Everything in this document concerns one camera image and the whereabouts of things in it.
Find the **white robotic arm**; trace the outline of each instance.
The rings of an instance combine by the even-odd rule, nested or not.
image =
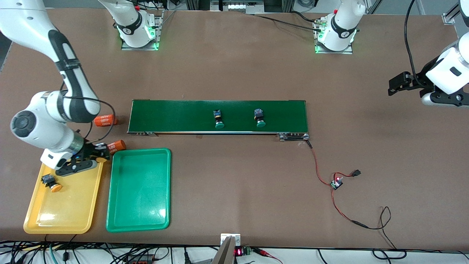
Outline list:
[[[142,47],[155,38],[149,32],[154,15],[143,10],[137,12],[127,0],[99,2],[111,13],[121,38],[129,46]],[[86,144],[80,134],[66,125],[66,122],[93,121],[100,111],[100,103],[72,46],[49,20],[42,0],[0,0],[0,32],[13,42],[49,57],[67,86],[66,90],[35,94],[29,106],[13,117],[10,124],[13,134],[44,148],[41,161],[55,169],[57,175],[66,173],[68,167],[73,172],[77,168],[90,168],[89,158],[108,158],[105,146]]]
[[[463,16],[469,11],[468,4],[468,0],[460,0]],[[463,90],[468,82],[469,32],[446,47],[416,76],[405,71],[389,80],[388,95],[422,89],[420,97],[425,105],[469,108],[469,93]]]
[[[66,90],[34,95],[10,124],[17,138],[45,148],[41,161],[58,169],[83,146],[83,138],[65,123],[91,122],[100,104],[80,98],[97,99],[96,94],[67,38],[50,22],[42,1],[0,1],[0,31],[13,42],[48,56],[67,85]]]
[[[364,0],[342,0],[337,12],[328,14],[325,26],[318,37],[326,48],[332,51],[342,51],[353,41],[356,34],[356,27],[363,15],[366,6]]]
[[[144,10],[135,10],[134,4],[127,0],[98,0],[111,13],[116,22],[121,39],[130,47],[143,47],[155,34],[155,15]]]

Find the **electrical connector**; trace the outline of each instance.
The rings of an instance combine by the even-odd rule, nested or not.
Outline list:
[[[189,258],[189,254],[187,253],[187,249],[184,247],[184,264],[192,264]]]
[[[359,170],[354,170],[350,175],[352,175],[352,177],[355,177],[355,176],[358,176],[358,175],[360,175],[360,174],[362,174],[361,171],[359,171]]]
[[[342,179],[343,179],[343,177],[342,178],[339,178],[339,177],[334,178],[330,183],[332,189],[337,190],[342,185]]]
[[[269,255],[269,253],[267,253],[266,251],[264,251],[264,250],[262,250],[262,249],[260,249],[260,248],[252,248],[252,247],[251,247],[251,249],[252,249],[252,252],[257,253],[257,254],[259,254],[259,255],[261,255],[261,256],[268,256],[268,255]]]
[[[65,252],[63,253],[63,255],[62,255],[62,260],[63,260],[63,261],[67,261],[68,258],[69,258],[68,252],[65,251]]]

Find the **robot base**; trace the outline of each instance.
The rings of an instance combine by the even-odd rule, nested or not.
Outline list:
[[[149,27],[146,27],[145,30],[148,33],[148,36],[150,38],[153,38],[146,44],[145,46],[142,47],[130,47],[127,45],[122,39],[122,45],[121,45],[121,50],[158,50],[159,49],[159,39],[161,37],[161,29],[163,25],[163,15],[164,12],[161,16],[154,16],[154,20],[150,20]]]
[[[330,23],[330,21],[328,21],[327,16],[321,18],[321,24],[312,23],[313,28],[318,28],[318,29],[322,30],[321,32],[314,31],[314,50],[315,50],[315,53],[318,53],[318,54],[353,54],[353,51],[352,51],[353,36],[352,36],[351,42],[348,45],[348,47],[344,50],[341,50],[341,51],[330,50],[330,49],[326,48],[324,46],[324,44],[319,41],[319,39],[323,37],[324,31],[327,27],[327,23]]]

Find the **brown table surface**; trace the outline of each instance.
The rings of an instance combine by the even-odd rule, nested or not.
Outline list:
[[[306,100],[323,177],[362,171],[335,193],[347,216],[376,227],[380,207],[389,206],[386,233],[397,247],[469,249],[469,112],[424,106],[418,91],[387,96],[388,80],[410,70],[403,16],[364,16],[354,54],[332,55],[314,54],[310,31],[236,12],[177,12],[165,24],[159,51],[123,52],[105,9],[47,12],[72,43],[100,99],[118,115],[128,118],[132,99]],[[272,16],[307,25],[293,14]],[[408,35],[418,70],[457,38],[439,16],[412,16]],[[42,150],[15,138],[9,122],[33,94],[60,84],[46,56],[13,45],[0,74],[2,240],[44,238],[23,231]],[[109,113],[106,106],[102,113]],[[94,128],[90,138],[106,129]],[[127,124],[117,126],[107,142],[123,139],[128,149],[172,151],[170,225],[108,233],[107,172],[92,227],[77,241],[216,245],[220,233],[240,233],[242,243],[256,246],[389,247],[378,231],[336,212],[305,142],[274,136],[152,138],[126,131]]]

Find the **black cable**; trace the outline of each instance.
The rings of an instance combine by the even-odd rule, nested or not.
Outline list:
[[[389,211],[389,220],[391,220],[391,211]],[[383,214],[381,213],[381,215],[379,216],[379,222],[381,223],[381,226],[384,226],[383,225]],[[381,229],[381,232],[383,232],[383,235],[384,237],[386,237],[386,239],[389,241],[389,243],[391,244],[391,246],[393,247],[393,249],[397,249],[396,246],[394,245],[394,243],[389,239],[389,237],[386,235],[386,232],[384,232],[384,228]]]
[[[83,137],[84,139],[87,138],[90,135],[91,129],[93,128],[93,122],[90,122],[90,128],[88,129],[88,132],[86,135]]]
[[[375,251],[379,251],[379,252],[383,253],[384,257],[377,256]],[[405,251],[405,250],[398,250],[397,252],[403,252],[404,255],[402,255],[402,256],[396,256],[396,257],[391,257],[391,256],[388,256],[388,255],[386,254],[386,252],[385,252],[384,250],[380,249],[380,248],[373,248],[373,249],[371,250],[371,253],[373,254],[373,256],[374,256],[375,258],[380,259],[380,260],[387,260],[389,264],[392,264],[392,263],[391,263],[391,260],[404,259],[405,257],[407,257],[407,251]]]
[[[144,7],[145,9],[149,8],[149,10],[159,10],[159,8],[152,8],[152,7],[147,7],[146,5],[142,5],[138,2],[134,2],[134,1],[131,1],[131,0],[125,0],[127,2],[131,2],[132,4],[134,5],[138,5],[138,6],[141,6],[141,7]]]
[[[77,262],[78,264],[81,264],[80,261],[78,260],[78,257],[77,257],[76,254],[75,254],[75,249],[74,249],[74,248],[72,248],[72,252],[73,252],[73,256],[75,256],[76,262]]]
[[[317,249],[317,250],[318,250],[319,256],[321,257],[321,260],[324,262],[324,264],[327,264],[327,262],[324,260],[322,254],[321,254],[321,250],[320,249]]]
[[[90,101],[96,101],[96,102],[100,102],[100,103],[103,103],[107,106],[109,106],[113,112],[113,116],[115,118],[116,116],[116,111],[114,110],[114,107],[103,101],[103,100],[100,100],[100,99],[95,99],[95,98],[89,98],[89,97],[77,97],[77,96],[63,96],[63,98],[68,98],[68,99],[81,99],[81,100],[90,100]],[[105,137],[107,137],[109,135],[109,133],[111,132],[112,128],[114,127],[114,120],[111,121],[111,125],[109,126],[109,129],[107,130],[106,134],[104,134],[104,136],[102,138],[99,138],[97,140],[93,140],[93,141],[88,141],[87,144],[91,144],[91,143],[94,143],[94,142],[98,142],[98,141],[101,141],[103,140]]]
[[[387,206],[385,206],[385,207],[383,208],[383,210],[381,211],[381,215],[379,216],[379,218],[381,219],[381,218],[383,217],[383,214],[384,214],[384,212],[385,212],[386,209],[389,211],[389,218],[387,219],[387,221],[386,221],[386,223],[385,223],[384,225],[382,224],[383,222],[381,221],[381,227],[368,227],[367,225],[362,224],[362,223],[360,223],[360,222],[358,222],[358,221],[356,221],[356,220],[350,220],[350,221],[351,221],[352,223],[354,223],[355,225],[361,226],[361,227],[366,228],[366,229],[370,229],[370,230],[382,230],[382,229],[384,229],[384,228],[386,227],[386,225],[389,223],[389,221],[391,221],[391,210],[390,210],[389,207],[387,207]]]
[[[44,264],[47,264],[47,262],[45,261],[45,250],[47,249],[47,246],[44,245],[44,248],[42,250],[42,258],[44,259]]]
[[[410,10],[412,9],[412,6],[414,5],[414,2],[415,2],[415,0],[412,0],[410,2],[409,8],[407,9],[407,13],[406,13],[406,19],[404,20],[404,42],[406,44],[407,54],[409,56],[409,61],[410,61],[410,67],[412,69],[412,74],[414,75],[415,81],[420,86],[426,87],[425,85],[422,85],[422,83],[420,83],[420,81],[418,80],[417,74],[415,72],[414,59],[412,58],[412,53],[410,52],[409,42],[407,40],[407,21],[409,20]]]
[[[302,13],[298,12],[298,11],[291,11],[290,13],[293,13],[293,14],[297,14],[299,15],[302,19],[308,21],[308,22],[311,22],[311,23],[314,23],[315,20],[318,20],[318,19],[308,19],[307,17],[303,16]]]
[[[113,260],[116,260],[116,257],[114,256],[114,254],[112,253],[112,251],[110,250],[109,246],[107,245],[107,243],[104,243],[106,245],[106,248],[107,248],[107,251],[109,252],[109,254],[111,254],[111,256],[113,257]]]
[[[256,16],[256,17],[261,17],[261,18],[269,19],[269,20],[272,20],[272,21],[276,21],[276,22],[279,22],[279,23],[283,23],[283,24],[290,25],[290,26],[294,26],[294,27],[298,27],[298,28],[303,28],[303,29],[307,29],[307,30],[312,30],[312,31],[321,32],[321,30],[320,30],[320,29],[317,29],[317,28],[309,28],[309,27],[305,27],[305,26],[300,26],[300,25],[297,25],[297,24],[293,24],[293,23],[281,21],[281,20],[278,20],[278,19],[275,19],[275,18],[271,18],[271,17],[266,17],[266,16]]]
[[[70,241],[68,241],[67,245],[65,246],[65,252],[64,252],[63,255],[62,255],[62,259],[64,259],[65,255],[67,255],[67,259],[64,259],[65,264],[67,264],[67,260],[68,260],[68,253],[67,253],[68,246],[70,245],[70,242],[71,242],[77,235],[78,235],[78,234],[75,234],[74,236],[72,236],[72,238],[70,239]]]
[[[468,256],[466,256],[466,254],[464,254],[462,251],[459,251],[459,250],[457,250],[457,251],[458,251],[459,253],[461,253],[463,256],[465,256],[465,257],[466,257],[466,259],[469,259],[469,257],[468,257]]]
[[[32,264],[32,260],[34,259],[34,257],[36,256],[36,254],[40,251],[41,247],[38,247],[37,249],[34,250],[34,254],[32,254],[32,257],[31,259],[28,261],[27,264]]]
[[[161,258],[156,258],[156,251],[155,251],[155,254],[153,254],[153,258],[158,261],[158,260],[162,260],[163,258],[167,257],[169,255],[169,248],[166,248],[168,251],[166,252],[166,255],[164,255],[163,257]]]

